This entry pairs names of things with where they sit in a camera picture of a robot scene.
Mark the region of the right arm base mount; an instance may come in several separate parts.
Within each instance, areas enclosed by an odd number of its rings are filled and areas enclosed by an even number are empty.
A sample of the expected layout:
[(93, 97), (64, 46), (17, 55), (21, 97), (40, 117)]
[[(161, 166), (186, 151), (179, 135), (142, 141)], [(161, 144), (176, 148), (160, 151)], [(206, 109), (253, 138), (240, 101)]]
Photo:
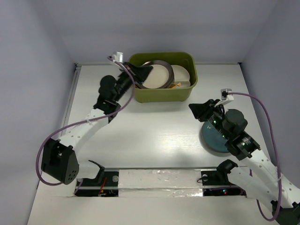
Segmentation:
[(238, 165), (227, 159), (219, 164), (215, 170), (201, 171), (197, 183), (202, 184), (204, 196), (247, 196), (246, 191), (228, 179), (228, 174)]

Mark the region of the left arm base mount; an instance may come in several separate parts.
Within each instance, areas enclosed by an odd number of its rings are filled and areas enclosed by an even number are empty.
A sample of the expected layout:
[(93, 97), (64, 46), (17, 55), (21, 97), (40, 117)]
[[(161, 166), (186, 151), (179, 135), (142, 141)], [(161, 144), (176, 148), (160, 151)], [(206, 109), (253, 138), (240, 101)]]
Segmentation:
[(119, 171), (106, 170), (99, 163), (89, 160), (95, 164), (99, 170), (95, 178), (78, 179), (74, 195), (77, 197), (118, 197), (119, 196)]

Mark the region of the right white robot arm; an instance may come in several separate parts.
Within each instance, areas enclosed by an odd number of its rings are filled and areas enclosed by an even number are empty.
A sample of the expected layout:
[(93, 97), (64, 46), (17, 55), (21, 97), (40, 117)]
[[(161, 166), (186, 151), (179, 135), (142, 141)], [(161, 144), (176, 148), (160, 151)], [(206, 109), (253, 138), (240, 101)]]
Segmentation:
[(272, 218), (280, 225), (300, 223), (300, 189), (294, 186), (261, 150), (260, 145), (245, 132), (248, 121), (237, 109), (223, 110), (222, 101), (210, 99), (188, 106), (196, 120), (209, 122), (226, 139), (229, 153), (247, 166), (256, 176), (241, 170), (233, 161), (222, 162), (216, 171), (219, 183), (228, 182), (253, 196), (258, 204), (271, 209)]

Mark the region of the white three-section divided plate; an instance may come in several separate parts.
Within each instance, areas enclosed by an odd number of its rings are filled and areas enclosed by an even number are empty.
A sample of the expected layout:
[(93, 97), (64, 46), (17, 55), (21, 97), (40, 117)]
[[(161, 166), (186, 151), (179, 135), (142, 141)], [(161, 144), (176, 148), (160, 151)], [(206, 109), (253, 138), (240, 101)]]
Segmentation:
[(188, 88), (190, 87), (190, 74), (189, 72), (182, 66), (172, 65), (174, 72), (174, 82), (173, 83), (181, 83), (180, 87), (177, 88)]

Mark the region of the teal round floral plate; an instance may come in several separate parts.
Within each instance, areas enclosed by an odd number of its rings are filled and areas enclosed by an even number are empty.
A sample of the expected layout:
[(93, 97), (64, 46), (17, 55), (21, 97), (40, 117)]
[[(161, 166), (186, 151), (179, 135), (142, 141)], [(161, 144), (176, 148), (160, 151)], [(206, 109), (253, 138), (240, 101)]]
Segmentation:
[(225, 146), (227, 140), (213, 127), (210, 122), (204, 122), (200, 131), (200, 140), (203, 146), (211, 152), (229, 154)]

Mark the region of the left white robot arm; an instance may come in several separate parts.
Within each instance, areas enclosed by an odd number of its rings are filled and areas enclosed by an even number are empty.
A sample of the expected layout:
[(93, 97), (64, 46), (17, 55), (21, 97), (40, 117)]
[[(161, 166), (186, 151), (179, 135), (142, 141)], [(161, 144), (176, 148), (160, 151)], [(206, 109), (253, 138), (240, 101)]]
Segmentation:
[(115, 64), (120, 67), (121, 74), (118, 78), (106, 75), (100, 80), (97, 102), (86, 118), (65, 126), (69, 131), (56, 140), (50, 135), (39, 150), (41, 171), (58, 180), (59, 185), (68, 185), (77, 177), (79, 150), (125, 108), (118, 101), (129, 89), (142, 84), (153, 70), (152, 66), (134, 66), (129, 62)]

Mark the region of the brown rimmed cream plate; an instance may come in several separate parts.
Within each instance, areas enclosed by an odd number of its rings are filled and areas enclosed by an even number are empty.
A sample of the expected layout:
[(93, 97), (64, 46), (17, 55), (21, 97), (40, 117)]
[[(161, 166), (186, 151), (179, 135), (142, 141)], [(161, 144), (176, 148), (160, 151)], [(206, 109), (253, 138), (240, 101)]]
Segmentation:
[(144, 68), (152, 67), (146, 80), (142, 83), (144, 89), (169, 88), (174, 82), (174, 71), (172, 66), (163, 60), (152, 60), (142, 64)]

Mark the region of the orange leaf shaped dish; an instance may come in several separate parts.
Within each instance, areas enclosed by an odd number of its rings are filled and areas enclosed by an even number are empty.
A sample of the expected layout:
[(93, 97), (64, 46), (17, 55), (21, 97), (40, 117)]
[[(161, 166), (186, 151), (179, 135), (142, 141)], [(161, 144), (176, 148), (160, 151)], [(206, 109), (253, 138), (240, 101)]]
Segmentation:
[(177, 88), (177, 87), (180, 87), (181, 86), (181, 83), (171, 83), (171, 85), (169, 86), (170, 89), (173, 89), (173, 88)]

